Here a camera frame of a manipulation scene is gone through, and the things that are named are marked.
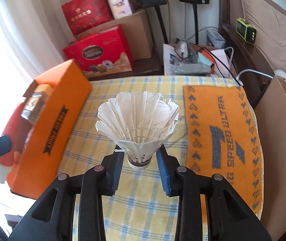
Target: yellow plaid cloth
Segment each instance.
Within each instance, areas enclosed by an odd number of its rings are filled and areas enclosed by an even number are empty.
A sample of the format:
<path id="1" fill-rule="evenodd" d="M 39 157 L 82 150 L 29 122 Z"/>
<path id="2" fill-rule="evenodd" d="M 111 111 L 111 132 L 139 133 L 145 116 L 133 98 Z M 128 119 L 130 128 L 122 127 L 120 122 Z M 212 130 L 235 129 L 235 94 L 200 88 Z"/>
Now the yellow plaid cloth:
<path id="1" fill-rule="evenodd" d="M 75 123 L 61 161 L 59 173 L 83 174 L 112 154 L 115 143 L 95 129 L 98 107 L 119 92 L 161 92 L 180 107 L 177 132 L 165 143 L 169 155 L 186 164 L 187 137 L 184 116 L 184 85 L 236 86 L 230 79 L 191 76 L 149 76 L 91 82 L 92 92 Z M 164 240 L 175 235 L 178 198 L 168 198 L 162 189 L 156 158 L 142 171 L 130 168 L 124 158 L 119 187 L 113 197 L 103 196 L 103 213 L 108 241 Z M 73 238 L 77 240 L 78 202 L 75 208 Z M 203 240 L 207 228 L 203 226 Z"/>

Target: badminton shuttlecock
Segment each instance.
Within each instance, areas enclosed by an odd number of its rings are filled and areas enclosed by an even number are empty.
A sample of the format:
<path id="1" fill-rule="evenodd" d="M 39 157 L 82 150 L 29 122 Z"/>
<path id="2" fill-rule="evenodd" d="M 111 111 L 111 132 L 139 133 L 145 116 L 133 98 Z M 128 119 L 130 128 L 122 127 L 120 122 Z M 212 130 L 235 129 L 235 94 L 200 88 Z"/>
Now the badminton shuttlecock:
<path id="1" fill-rule="evenodd" d="M 113 140 L 131 167 L 140 170 L 175 132 L 179 106 L 161 93 L 121 92 L 103 103 L 97 116 L 97 131 Z"/>

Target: white wall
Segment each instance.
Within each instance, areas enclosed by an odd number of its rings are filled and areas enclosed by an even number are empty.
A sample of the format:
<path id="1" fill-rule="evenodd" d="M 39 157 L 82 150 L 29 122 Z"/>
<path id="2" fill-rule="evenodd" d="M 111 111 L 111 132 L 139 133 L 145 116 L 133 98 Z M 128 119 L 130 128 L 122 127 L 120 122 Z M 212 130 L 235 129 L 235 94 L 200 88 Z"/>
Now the white wall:
<path id="1" fill-rule="evenodd" d="M 70 0 L 61 0 L 62 4 Z M 273 0 L 286 10 L 286 0 Z M 185 22 L 185 4 L 179 0 L 169 0 L 171 9 L 171 37 L 172 42 L 174 38 L 184 38 L 184 22 Z M 169 37 L 169 21 L 168 21 L 168 7 L 167 5 L 161 6 L 164 24 Z M 158 18 L 154 8 L 148 9 L 153 33 L 155 36 L 157 49 L 160 57 L 163 57 L 163 36 L 161 28 L 158 22 Z M 210 0 L 210 4 L 198 5 L 198 23 L 199 30 L 207 27 L 219 25 L 219 0 Z M 194 30 L 194 14 L 193 7 L 191 4 L 187 4 L 187 38 L 195 33 Z M 199 43 L 205 44 L 206 42 L 206 30 L 200 32 Z"/>

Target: orange towel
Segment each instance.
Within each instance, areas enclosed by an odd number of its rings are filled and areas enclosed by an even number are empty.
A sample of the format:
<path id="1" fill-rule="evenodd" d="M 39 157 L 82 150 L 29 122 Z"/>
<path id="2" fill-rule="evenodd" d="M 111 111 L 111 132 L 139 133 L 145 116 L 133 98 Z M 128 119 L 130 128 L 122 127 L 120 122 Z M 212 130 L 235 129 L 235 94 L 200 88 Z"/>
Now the orange towel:
<path id="1" fill-rule="evenodd" d="M 184 86 L 187 167 L 222 174 L 248 206 L 262 206 L 261 146 L 241 87 Z"/>

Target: brown oval logo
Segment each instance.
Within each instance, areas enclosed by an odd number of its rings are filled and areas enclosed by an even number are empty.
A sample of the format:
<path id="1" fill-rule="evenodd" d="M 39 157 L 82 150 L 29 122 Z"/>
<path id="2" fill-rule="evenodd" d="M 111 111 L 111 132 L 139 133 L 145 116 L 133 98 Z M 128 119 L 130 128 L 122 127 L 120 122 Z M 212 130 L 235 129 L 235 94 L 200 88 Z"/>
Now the brown oval logo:
<path id="1" fill-rule="evenodd" d="M 88 60 L 95 60 L 101 57 L 103 54 L 103 49 L 99 46 L 93 45 L 86 47 L 83 50 L 83 57 Z"/>

